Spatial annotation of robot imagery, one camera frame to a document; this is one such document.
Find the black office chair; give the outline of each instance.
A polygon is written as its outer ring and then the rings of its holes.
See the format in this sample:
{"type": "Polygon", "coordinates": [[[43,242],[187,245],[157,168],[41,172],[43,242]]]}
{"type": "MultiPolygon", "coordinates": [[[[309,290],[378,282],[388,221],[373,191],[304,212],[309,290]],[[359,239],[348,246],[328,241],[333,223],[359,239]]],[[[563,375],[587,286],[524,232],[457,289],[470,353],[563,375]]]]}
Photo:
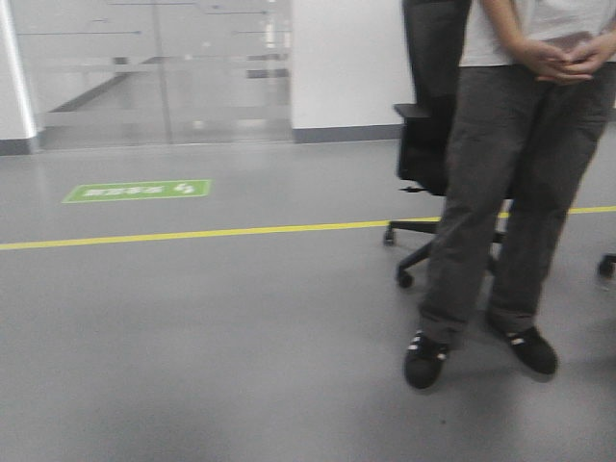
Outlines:
{"type": "Polygon", "coordinates": [[[614,267],[616,267],[616,253],[607,253],[599,263],[597,271],[603,277],[614,277],[614,267]]]}
{"type": "MultiPolygon", "coordinates": [[[[420,187],[403,191],[427,191],[445,195],[447,176],[445,152],[455,111],[458,64],[464,44],[470,0],[402,0],[409,63],[417,103],[397,104],[403,119],[398,154],[398,177],[420,187]]],[[[396,229],[434,234],[438,222],[390,221],[384,236],[386,245],[396,243],[396,229]]],[[[494,242],[503,234],[495,232],[494,242]]],[[[428,258],[431,243],[398,264],[397,281],[410,287],[408,268],[428,258]]],[[[494,271],[490,257],[488,270],[494,271]]]]}

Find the gray pants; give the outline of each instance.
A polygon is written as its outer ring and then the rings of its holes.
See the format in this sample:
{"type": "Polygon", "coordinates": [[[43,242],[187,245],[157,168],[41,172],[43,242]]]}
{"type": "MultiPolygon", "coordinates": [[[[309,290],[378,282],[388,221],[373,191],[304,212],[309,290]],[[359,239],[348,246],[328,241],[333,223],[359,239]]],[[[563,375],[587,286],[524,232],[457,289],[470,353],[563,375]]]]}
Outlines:
{"type": "Polygon", "coordinates": [[[462,69],[449,139],[449,189],[420,304],[421,329],[450,343],[467,324],[511,186],[488,316],[504,331],[534,324],[542,284],[581,177],[614,105],[616,65],[569,87],[520,65],[462,69]]]}

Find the chair armrest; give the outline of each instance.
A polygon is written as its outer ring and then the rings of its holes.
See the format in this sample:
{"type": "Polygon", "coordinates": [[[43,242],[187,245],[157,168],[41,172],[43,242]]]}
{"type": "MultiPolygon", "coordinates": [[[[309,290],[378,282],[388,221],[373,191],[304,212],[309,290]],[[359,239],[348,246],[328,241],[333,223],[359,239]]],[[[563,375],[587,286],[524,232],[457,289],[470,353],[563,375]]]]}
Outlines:
{"type": "Polygon", "coordinates": [[[404,119],[429,118],[430,113],[417,104],[395,104],[394,109],[404,119]]]}

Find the black sneaker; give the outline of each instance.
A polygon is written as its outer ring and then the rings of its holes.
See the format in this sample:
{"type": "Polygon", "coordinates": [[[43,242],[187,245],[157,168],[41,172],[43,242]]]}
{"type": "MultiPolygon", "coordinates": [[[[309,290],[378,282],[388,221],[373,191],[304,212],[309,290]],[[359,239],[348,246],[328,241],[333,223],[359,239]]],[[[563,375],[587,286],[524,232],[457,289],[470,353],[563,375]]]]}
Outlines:
{"type": "Polygon", "coordinates": [[[519,333],[502,332],[488,319],[488,324],[503,335],[515,355],[536,372],[551,375],[558,368],[558,358],[536,327],[519,333]]]}
{"type": "Polygon", "coordinates": [[[419,389],[431,386],[439,378],[448,354],[447,344],[433,342],[418,330],[404,360],[406,381],[419,389]]]}

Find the white t-shirt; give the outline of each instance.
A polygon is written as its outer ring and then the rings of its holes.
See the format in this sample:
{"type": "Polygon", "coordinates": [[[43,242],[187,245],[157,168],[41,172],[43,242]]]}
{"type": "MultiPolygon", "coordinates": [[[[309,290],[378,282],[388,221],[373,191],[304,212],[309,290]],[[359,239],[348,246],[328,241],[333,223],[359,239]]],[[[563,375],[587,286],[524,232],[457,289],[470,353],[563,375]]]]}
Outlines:
{"type": "MultiPolygon", "coordinates": [[[[549,40],[579,34],[598,35],[614,18],[616,0],[513,0],[523,33],[549,40]]],[[[473,0],[460,65],[513,64],[481,7],[473,0]]]]}

